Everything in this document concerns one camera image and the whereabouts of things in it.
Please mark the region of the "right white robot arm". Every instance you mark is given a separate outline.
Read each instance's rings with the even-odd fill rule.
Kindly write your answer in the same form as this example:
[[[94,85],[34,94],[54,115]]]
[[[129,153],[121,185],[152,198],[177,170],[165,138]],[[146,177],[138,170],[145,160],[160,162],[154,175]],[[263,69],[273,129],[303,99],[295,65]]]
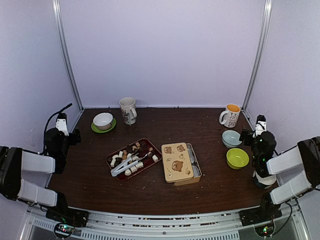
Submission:
[[[280,212],[282,203],[313,191],[320,184],[319,136],[299,141],[296,146],[277,156],[273,156],[277,142],[270,131],[257,134],[255,131],[243,129],[239,140],[251,147],[254,176],[258,180],[276,176],[299,165],[303,166],[301,173],[265,193],[258,207],[240,211],[242,219],[253,221],[253,218],[257,217],[266,221]]]

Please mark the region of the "bear print tin lid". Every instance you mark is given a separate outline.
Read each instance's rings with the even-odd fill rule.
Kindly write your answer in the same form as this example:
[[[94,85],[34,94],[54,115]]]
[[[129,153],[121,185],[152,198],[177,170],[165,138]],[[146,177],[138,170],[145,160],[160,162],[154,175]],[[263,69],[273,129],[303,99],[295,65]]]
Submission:
[[[185,142],[161,146],[164,177],[167,183],[176,183],[194,178],[194,171]]]

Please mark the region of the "white handled metal tongs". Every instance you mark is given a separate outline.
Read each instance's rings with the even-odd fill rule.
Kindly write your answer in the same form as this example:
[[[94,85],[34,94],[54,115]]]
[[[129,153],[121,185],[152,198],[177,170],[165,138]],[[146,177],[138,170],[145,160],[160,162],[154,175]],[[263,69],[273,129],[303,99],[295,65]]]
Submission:
[[[130,156],[128,159],[126,159],[124,162],[120,163],[117,167],[113,168],[110,173],[112,177],[116,177],[117,175],[119,175],[122,172],[125,172],[127,169],[135,166],[136,164],[139,163],[139,161],[144,160],[147,157],[151,157],[152,156],[152,152],[149,151],[148,153],[146,153],[144,156],[142,157],[138,157],[138,154],[132,155]]]

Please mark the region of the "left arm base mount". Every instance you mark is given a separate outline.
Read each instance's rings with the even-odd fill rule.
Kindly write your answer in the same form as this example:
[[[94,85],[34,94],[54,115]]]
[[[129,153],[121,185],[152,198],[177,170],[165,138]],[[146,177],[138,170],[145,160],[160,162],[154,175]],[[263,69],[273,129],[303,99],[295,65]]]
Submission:
[[[66,214],[63,214],[47,208],[45,217],[57,222],[53,227],[55,236],[59,239],[66,239],[73,234],[76,228],[84,228],[87,226],[89,212],[68,208]]]

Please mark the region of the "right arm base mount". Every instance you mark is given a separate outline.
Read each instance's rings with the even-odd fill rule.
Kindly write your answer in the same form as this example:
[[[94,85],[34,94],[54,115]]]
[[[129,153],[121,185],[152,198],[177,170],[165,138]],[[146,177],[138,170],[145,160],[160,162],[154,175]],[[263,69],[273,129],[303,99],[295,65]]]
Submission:
[[[276,231],[275,219],[282,216],[280,210],[263,214],[259,207],[241,210],[239,213],[243,227],[253,226],[259,237],[267,238]]]

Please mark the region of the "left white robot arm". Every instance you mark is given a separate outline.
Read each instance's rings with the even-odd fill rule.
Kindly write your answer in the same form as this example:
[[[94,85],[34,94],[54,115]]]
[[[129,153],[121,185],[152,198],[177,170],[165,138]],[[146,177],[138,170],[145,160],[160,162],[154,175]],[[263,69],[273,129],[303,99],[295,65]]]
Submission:
[[[62,174],[67,164],[70,146],[81,142],[79,130],[68,131],[67,115],[64,108],[52,114],[56,117],[55,127],[44,128],[42,152],[33,152],[21,147],[0,148],[0,193],[8,200],[22,201],[31,205],[52,209],[61,222],[72,218],[63,193],[38,186],[22,177],[22,172]]]

